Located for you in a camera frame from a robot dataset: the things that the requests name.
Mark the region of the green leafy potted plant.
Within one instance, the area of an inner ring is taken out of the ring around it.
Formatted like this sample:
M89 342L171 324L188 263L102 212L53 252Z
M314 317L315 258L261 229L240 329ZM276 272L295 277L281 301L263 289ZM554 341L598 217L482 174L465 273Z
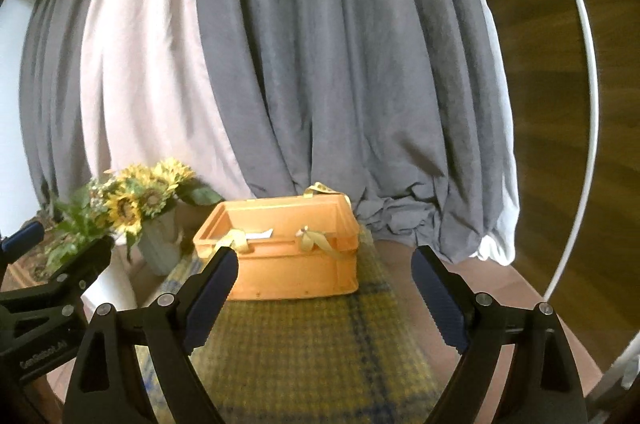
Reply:
M78 189L67 200L56 198L52 207L53 239L44 250L50 275L112 232L103 191L96 185Z

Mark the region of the artificial sunflower bouquet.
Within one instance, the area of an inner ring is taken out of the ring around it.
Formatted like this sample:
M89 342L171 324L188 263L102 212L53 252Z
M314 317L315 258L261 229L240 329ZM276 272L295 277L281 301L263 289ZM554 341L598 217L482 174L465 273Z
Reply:
M214 207L222 201L221 194L198 178L191 166L176 159L107 170L90 181L86 192L91 222L122 239L127 249L141 241L146 227L180 202Z

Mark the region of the grey-green ribbed vase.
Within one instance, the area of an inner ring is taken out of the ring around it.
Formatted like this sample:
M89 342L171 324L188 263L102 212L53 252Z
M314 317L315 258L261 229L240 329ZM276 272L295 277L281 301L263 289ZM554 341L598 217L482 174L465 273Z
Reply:
M177 266L181 238L174 210L142 223L138 248L154 274L167 276Z

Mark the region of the yellow checkered woven mat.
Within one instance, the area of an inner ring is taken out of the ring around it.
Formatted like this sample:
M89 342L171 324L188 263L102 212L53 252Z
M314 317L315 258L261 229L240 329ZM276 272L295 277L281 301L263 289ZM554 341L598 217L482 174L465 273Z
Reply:
M361 235L355 293L229 301L189 357L228 423L422 423L442 392Z

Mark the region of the orange plastic storage basket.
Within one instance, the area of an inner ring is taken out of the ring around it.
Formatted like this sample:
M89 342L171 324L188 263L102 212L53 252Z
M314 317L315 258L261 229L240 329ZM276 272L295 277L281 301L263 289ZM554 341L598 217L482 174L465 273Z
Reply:
M244 237L270 228L269 239ZM315 183L300 196L224 201L193 244L203 262L223 247L235 251L239 271L231 300L303 300L358 290L360 233L349 197Z

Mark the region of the white sheer curtain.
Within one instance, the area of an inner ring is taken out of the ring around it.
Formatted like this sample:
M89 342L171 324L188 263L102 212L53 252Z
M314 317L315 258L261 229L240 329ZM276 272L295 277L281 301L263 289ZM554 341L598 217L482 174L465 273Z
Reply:
M252 194L209 81L196 0L91 0L80 109L94 176L178 160L226 199Z

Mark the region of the grey curtain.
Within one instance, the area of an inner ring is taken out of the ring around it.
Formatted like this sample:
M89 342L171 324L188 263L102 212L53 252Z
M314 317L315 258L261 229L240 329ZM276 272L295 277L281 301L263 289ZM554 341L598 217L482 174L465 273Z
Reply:
M20 119L40 203L96 177L82 135L91 0L35 0ZM486 0L196 0L205 63L249 198L321 183L377 238L509 265L518 181Z

